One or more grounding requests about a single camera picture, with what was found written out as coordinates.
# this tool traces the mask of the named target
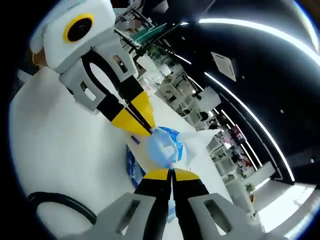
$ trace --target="ceiling light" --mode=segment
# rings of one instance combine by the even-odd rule
[[[189,62],[188,60],[184,59],[182,56],[179,56],[177,54],[174,53],[175,56],[177,56],[178,58],[182,59],[183,61],[185,61],[186,63],[191,65],[191,62]]]
[[[242,136],[244,137],[245,140],[247,140],[246,136],[244,135],[244,133],[242,132],[242,130],[240,129],[240,127],[238,126],[238,124],[236,124],[236,127],[239,129],[240,133],[242,134]]]
[[[192,82],[194,82],[195,85],[197,85],[202,91],[204,91],[204,89],[195,81],[193,80],[191,77],[187,76],[188,79],[190,79]]]
[[[255,169],[256,171],[258,171],[257,166],[255,165],[254,161],[253,161],[252,158],[250,157],[250,155],[249,155],[247,149],[245,148],[245,146],[244,146],[243,144],[240,144],[240,146],[243,148],[243,151],[245,152],[245,154],[247,155],[248,159],[249,159],[250,162],[252,163],[252,166],[254,167],[254,169]]]
[[[216,112],[216,114],[218,114],[218,115],[219,115],[219,112],[218,112],[218,110],[217,110],[217,109],[215,109],[215,108],[214,108],[213,110]]]
[[[245,140],[245,143],[248,145],[248,147],[250,148],[251,152],[253,153],[254,157],[256,158],[256,160],[258,161],[260,167],[262,167],[262,163],[260,161],[260,159],[258,158],[256,152],[254,151],[254,149],[251,147],[251,145],[249,144],[248,140]]]
[[[235,126],[235,123],[231,120],[231,118],[226,114],[225,111],[221,110],[221,112],[226,116],[226,118],[232,123],[233,126]]]
[[[320,66],[320,55],[318,55],[315,51],[313,51],[310,47],[308,47],[302,41],[276,28],[263,25],[260,23],[252,22],[252,21],[230,19],[230,18],[204,18],[204,19],[200,19],[199,23],[200,24],[238,25],[238,26],[248,27],[248,28],[252,28],[252,29],[256,29],[256,30],[260,30],[260,31],[272,34],[294,45],[295,47],[303,51],[305,54],[307,54],[318,66]]]
[[[251,152],[253,153],[254,157],[256,158],[256,160],[258,161],[260,167],[262,167],[262,164],[261,164],[261,161],[260,159],[258,158],[256,152],[253,150],[253,148],[251,147],[251,145],[249,144],[246,136],[244,135],[244,133],[242,132],[241,128],[238,126],[238,124],[236,124],[236,127],[239,129],[240,133],[242,134],[242,136],[244,137],[245,139],[245,143],[248,145],[248,147],[250,148]]]
[[[167,40],[163,39],[163,41],[164,41],[165,44],[167,44],[170,48],[172,48],[172,46],[170,45],[170,43],[169,43]]]
[[[292,174],[292,171],[289,167],[289,164],[287,162],[287,159],[285,157],[285,155],[282,153],[282,151],[280,150],[280,147],[278,146],[278,144],[276,143],[275,139],[272,137],[272,135],[270,134],[270,132],[266,129],[266,127],[262,124],[262,122],[256,117],[256,115],[247,107],[247,105],[245,105],[236,95],[234,95],[233,92],[231,92],[225,85],[223,85],[221,82],[219,82],[217,79],[215,79],[213,76],[211,76],[210,74],[208,74],[207,72],[204,73],[208,78],[210,78],[211,80],[213,80],[216,84],[218,84],[221,88],[223,88],[226,92],[228,92],[250,115],[251,117],[256,121],[256,123],[260,126],[260,128],[264,131],[264,133],[266,134],[266,136],[270,139],[271,143],[274,145],[275,149],[277,150],[277,152],[279,153],[287,171],[289,172],[290,178],[291,180],[294,182],[295,178],[294,175]]]

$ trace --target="gray bracket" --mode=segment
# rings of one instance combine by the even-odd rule
[[[66,72],[60,74],[59,81],[73,92],[73,97],[77,102],[91,111],[96,110],[99,103],[106,97],[87,75],[81,58]],[[81,88],[82,82],[94,94],[94,99],[91,99]]]
[[[61,240],[142,240],[156,198],[125,193],[97,215],[96,224]]]
[[[244,210],[218,193],[188,199],[205,240],[283,240],[284,237],[265,233],[248,224]],[[216,224],[226,232],[221,235]]]

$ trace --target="yellow camera ring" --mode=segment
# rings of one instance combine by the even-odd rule
[[[69,44],[81,40],[90,31],[94,19],[94,15],[91,13],[80,14],[72,19],[64,29],[63,40]]]

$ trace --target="blue package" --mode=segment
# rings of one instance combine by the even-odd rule
[[[135,156],[130,151],[129,147],[126,147],[126,172],[135,188],[138,187],[142,181],[146,172],[137,163]]]
[[[177,140],[177,136],[178,136],[179,132],[176,131],[176,130],[173,130],[171,128],[164,127],[164,126],[160,126],[159,128],[162,129],[162,130],[165,130],[165,131],[167,131],[169,133],[171,139],[175,143],[175,146],[176,146],[176,148],[178,150],[178,161],[180,161],[181,158],[182,158],[182,149],[183,149],[184,144]]]
[[[173,184],[171,180],[171,194],[168,202],[168,217],[166,218],[167,223],[171,223],[176,217],[176,202],[174,200]]]

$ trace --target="plastic bag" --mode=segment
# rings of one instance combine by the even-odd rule
[[[164,168],[180,161],[183,154],[183,143],[177,140],[179,132],[171,128],[156,127],[147,139],[147,151],[150,158]]]
[[[200,148],[206,147],[220,129],[178,132],[172,128],[156,127],[147,138],[147,152],[152,161],[163,168],[173,168],[178,161],[188,166]]]

